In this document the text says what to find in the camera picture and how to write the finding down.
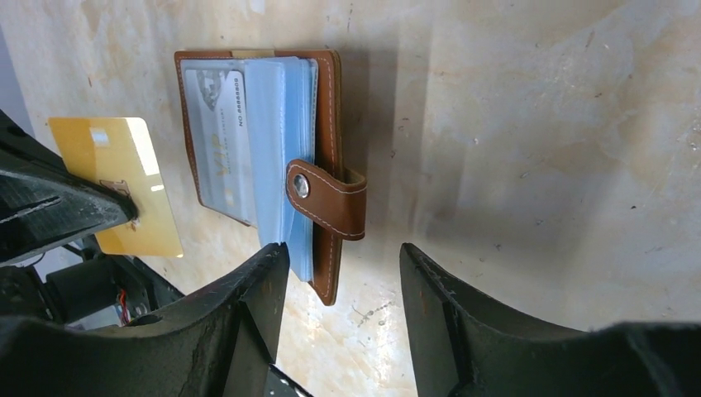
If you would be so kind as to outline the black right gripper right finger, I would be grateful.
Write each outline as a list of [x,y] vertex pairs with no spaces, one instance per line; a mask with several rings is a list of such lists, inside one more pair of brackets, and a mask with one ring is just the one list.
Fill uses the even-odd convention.
[[624,322],[579,331],[520,312],[411,243],[400,273],[421,396],[697,396],[700,326]]

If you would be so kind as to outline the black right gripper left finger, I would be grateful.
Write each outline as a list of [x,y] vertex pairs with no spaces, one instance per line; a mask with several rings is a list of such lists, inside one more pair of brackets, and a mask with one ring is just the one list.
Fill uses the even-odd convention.
[[1,320],[4,396],[288,396],[275,366],[288,249],[269,244],[231,273],[123,327]]

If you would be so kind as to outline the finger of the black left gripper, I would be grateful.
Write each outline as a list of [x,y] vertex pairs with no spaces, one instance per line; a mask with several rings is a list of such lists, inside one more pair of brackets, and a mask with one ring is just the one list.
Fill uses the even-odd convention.
[[128,198],[70,174],[1,116],[1,263],[10,265],[136,218]]

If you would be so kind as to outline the gold credit card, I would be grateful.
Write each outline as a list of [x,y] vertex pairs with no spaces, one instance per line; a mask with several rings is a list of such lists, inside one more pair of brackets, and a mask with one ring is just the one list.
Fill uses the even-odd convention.
[[130,199],[137,215],[98,232],[103,252],[183,256],[174,215],[145,120],[51,117],[48,125],[67,170]]

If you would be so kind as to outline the silver white credit card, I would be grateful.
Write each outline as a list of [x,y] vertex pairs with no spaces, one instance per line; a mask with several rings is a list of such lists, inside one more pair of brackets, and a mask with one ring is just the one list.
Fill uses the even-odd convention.
[[246,225],[256,222],[241,72],[186,69],[185,102],[202,204]]

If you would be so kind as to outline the brown leather card holder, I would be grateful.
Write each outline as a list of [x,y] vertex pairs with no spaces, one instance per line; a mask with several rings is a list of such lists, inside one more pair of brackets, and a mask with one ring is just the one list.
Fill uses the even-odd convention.
[[179,50],[174,65],[198,201],[203,205],[184,71],[236,70],[243,76],[256,217],[247,226],[257,230],[261,245],[285,243],[291,270],[333,305],[342,243],[365,236],[367,201],[365,177],[346,168],[342,155],[340,56],[335,50]]

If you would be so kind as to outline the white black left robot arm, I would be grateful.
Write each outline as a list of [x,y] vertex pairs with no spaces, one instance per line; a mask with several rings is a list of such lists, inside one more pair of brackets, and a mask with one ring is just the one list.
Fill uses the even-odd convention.
[[141,259],[108,255],[96,232],[136,206],[72,176],[60,158],[1,116],[1,313],[71,324],[105,308],[122,324],[182,298]]

